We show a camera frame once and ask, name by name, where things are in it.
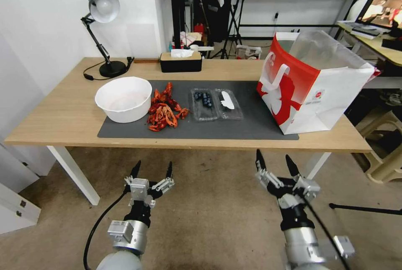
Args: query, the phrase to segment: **desk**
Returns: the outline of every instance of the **desk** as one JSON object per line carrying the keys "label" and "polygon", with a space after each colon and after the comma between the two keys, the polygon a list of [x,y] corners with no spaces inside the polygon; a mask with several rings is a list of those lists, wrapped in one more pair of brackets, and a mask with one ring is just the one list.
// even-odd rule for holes
{"label": "desk", "polygon": [[[5,142],[14,145],[47,146],[88,200],[97,205],[99,196],[65,147],[131,147],[169,149],[272,149],[289,153],[319,151],[308,163],[312,178],[330,152],[369,152],[370,146],[342,116],[331,131],[300,134],[299,140],[236,139],[115,139],[98,138],[105,120],[94,102],[100,86],[108,81],[89,81],[85,68],[101,58],[84,58],[45,99],[15,128]],[[124,76],[148,80],[254,80],[261,74],[263,61],[213,60],[202,62],[200,72],[162,73],[158,63],[133,63]]]}
{"label": "desk", "polygon": [[[352,28],[344,23],[337,23],[339,27],[341,27],[350,37],[357,40],[357,43],[353,46],[352,51],[357,53],[359,49],[364,46],[371,50],[378,58],[383,61],[389,61],[394,65],[402,67],[402,51],[398,51],[395,49],[390,49],[386,47],[382,47],[382,39],[391,39],[391,37],[384,35],[382,37],[376,37],[372,40],[356,36],[351,34]],[[365,89],[399,89],[402,86],[402,77],[376,77],[374,80],[368,82],[364,88]]]}

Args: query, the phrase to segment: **wooden tabletop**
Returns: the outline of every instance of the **wooden tabletop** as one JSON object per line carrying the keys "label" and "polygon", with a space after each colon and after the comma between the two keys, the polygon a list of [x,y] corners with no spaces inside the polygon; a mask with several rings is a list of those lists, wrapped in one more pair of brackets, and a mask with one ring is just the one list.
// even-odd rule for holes
{"label": "wooden tabletop", "polygon": [[360,42],[362,42],[363,44],[365,44],[368,48],[374,50],[374,52],[380,54],[381,56],[383,56],[385,59],[387,59],[388,61],[394,63],[397,66],[402,66],[402,51],[398,51],[395,49],[390,49],[390,48],[386,48],[386,47],[382,47],[382,39],[392,39],[391,37],[384,35],[384,36],[378,36],[372,40],[367,39],[367,38],[363,38],[361,36],[357,36],[357,35],[353,35],[350,32],[352,31],[352,28],[346,24],[340,23],[338,22],[338,25],[344,29],[345,31],[347,31],[349,33],[350,36],[356,38],[357,40],[359,40]]}
{"label": "wooden tabletop", "polygon": [[[95,105],[94,96],[108,81],[89,81],[82,76],[85,68],[100,58],[84,58],[27,118],[7,137],[14,145],[52,145],[71,147],[138,147],[174,149],[274,149],[325,152],[369,152],[370,146],[342,116],[331,131],[300,134],[299,140],[236,139],[133,139],[98,138],[106,118]],[[263,61],[203,60],[202,71],[162,73],[159,63],[133,63],[124,76],[148,80],[255,80]],[[98,68],[87,73],[96,76]]]}

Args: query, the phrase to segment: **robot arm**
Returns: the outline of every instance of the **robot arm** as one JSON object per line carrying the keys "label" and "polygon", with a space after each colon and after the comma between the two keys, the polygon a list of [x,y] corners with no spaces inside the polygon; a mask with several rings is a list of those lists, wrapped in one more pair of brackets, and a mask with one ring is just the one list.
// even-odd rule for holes
{"label": "robot arm", "polygon": [[267,171],[264,158],[260,150],[257,150],[256,177],[276,197],[282,214],[281,230],[286,239],[286,270],[326,269],[319,264],[338,258],[338,254],[342,259],[353,255],[355,250],[348,237],[335,236],[331,243],[318,243],[314,223],[307,218],[304,208],[311,208],[310,202],[318,195],[320,186],[315,181],[302,177],[288,155],[286,163],[292,178],[276,177]]}
{"label": "robot arm", "polygon": [[[172,178],[172,162],[169,163],[166,177],[160,182],[137,178],[140,166],[141,161],[138,161],[130,176],[124,179],[126,185],[123,195],[120,197],[122,198],[126,193],[131,193],[130,212],[123,221],[113,220],[108,229],[113,247],[117,252],[107,255],[98,265],[97,270],[142,270],[140,258],[147,245],[147,231],[151,225],[151,209],[155,207],[156,199],[170,190],[175,185],[175,181]],[[102,214],[101,218],[114,204]],[[84,267],[86,270],[89,269],[86,255],[97,224],[95,224],[85,247]]]}

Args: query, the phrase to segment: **black lamp base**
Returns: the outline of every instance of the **black lamp base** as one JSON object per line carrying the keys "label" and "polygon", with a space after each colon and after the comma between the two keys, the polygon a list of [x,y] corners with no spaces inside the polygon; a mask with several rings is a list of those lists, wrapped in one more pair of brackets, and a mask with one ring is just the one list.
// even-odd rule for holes
{"label": "black lamp base", "polygon": [[99,68],[99,72],[103,77],[116,77],[127,72],[126,64],[119,61],[111,61],[110,64],[103,64]]}

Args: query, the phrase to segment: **tissue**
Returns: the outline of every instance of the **tissue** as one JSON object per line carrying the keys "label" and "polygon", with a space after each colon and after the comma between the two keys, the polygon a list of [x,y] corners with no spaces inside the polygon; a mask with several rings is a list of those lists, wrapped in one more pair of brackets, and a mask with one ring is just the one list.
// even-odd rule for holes
{"label": "tissue", "polygon": [[190,57],[193,55],[192,50],[188,50],[188,49],[172,49],[170,51],[170,56],[171,57]]}

